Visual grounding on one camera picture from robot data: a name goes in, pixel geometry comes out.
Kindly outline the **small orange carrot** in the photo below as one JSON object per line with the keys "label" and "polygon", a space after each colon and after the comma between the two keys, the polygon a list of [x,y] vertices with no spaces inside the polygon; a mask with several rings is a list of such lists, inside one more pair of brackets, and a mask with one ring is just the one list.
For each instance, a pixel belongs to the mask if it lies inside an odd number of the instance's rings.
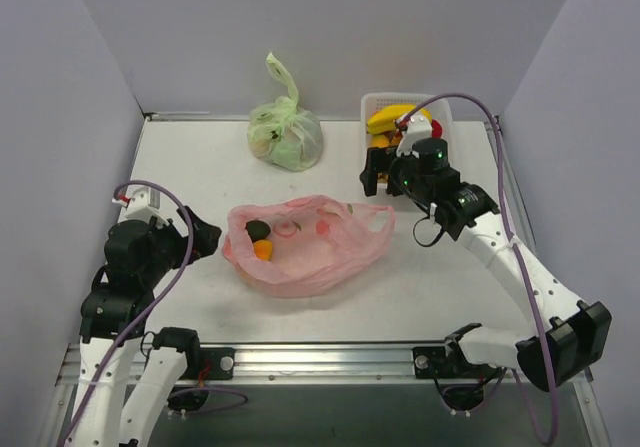
{"label": "small orange carrot", "polygon": [[258,240],[253,243],[255,256],[263,261],[270,261],[273,255],[274,246],[268,239]]}

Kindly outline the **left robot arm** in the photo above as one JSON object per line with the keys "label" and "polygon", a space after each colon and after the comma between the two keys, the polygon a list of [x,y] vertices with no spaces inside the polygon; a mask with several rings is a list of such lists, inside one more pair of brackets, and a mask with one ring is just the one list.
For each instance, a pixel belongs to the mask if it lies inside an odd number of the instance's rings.
{"label": "left robot arm", "polygon": [[144,446],[179,378],[199,375],[202,348],[193,329],[156,333],[139,384],[126,387],[151,313],[186,269],[221,253],[241,280],[282,299],[315,297],[372,266],[391,245],[390,206],[348,203],[323,194],[271,205],[241,205],[225,227],[176,203],[178,230],[159,212],[166,187],[149,180],[118,185],[123,219],[108,231],[105,261],[81,306],[80,371],[66,446]]}

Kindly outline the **bright red apple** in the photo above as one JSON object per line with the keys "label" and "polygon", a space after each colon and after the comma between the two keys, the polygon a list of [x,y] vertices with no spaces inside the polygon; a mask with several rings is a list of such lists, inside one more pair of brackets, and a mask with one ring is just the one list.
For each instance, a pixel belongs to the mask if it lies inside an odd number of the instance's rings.
{"label": "bright red apple", "polygon": [[437,120],[431,121],[431,137],[440,139],[443,136],[443,128]]}

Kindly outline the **dark avocado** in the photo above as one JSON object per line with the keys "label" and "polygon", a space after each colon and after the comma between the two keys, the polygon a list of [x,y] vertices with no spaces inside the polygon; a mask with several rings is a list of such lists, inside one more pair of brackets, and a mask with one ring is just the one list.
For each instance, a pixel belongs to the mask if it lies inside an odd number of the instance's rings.
{"label": "dark avocado", "polygon": [[245,224],[245,230],[247,231],[252,243],[266,240],[271,235],[271,228],[269,224],[258,219],[248,221]]}

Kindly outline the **yellow banana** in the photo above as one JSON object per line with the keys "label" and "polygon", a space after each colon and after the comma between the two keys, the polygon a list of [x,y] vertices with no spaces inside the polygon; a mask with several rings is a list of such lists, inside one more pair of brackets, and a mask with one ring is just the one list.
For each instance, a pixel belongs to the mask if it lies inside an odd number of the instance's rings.
{"label": "yellow banana", "polygon": [[383,107],[367,120],[367,133],[379,135],[391,132],[393,129],[399,130],[395,125],[395,121],[413,108],[413,104],[393,104]]}

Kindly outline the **pink plastic bag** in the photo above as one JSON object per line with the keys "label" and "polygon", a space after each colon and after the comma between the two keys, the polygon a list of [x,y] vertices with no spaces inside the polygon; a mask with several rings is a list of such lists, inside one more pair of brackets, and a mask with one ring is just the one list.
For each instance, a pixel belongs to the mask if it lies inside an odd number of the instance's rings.
{"label": "pink plastic bag", "polygon": [[[254,251],[246,230],[251,221],[270,228],[268,259]],[[227,214],[222,255],[242,281],[268,296],[319,296],[383,257],[395,224],[389,205],[348,203],[326,195],[243,205]]]}

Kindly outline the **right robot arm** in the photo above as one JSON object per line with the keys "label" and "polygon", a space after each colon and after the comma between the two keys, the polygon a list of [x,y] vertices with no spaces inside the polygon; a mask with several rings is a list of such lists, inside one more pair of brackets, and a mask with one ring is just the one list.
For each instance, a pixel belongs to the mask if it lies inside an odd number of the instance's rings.
{"label": "right robot arm", "polygon": [[445,140],[424,138],[398,147],[389,179],[531,317],[527,333],[470,324],[451,334],[453,344],[443,352],[450,373],[465,376],[482,364],[517,369],[547,392],[602,357],[610,311],[602,302],[585,302],[546,269],[509,230],[492,197],[450,166]]}

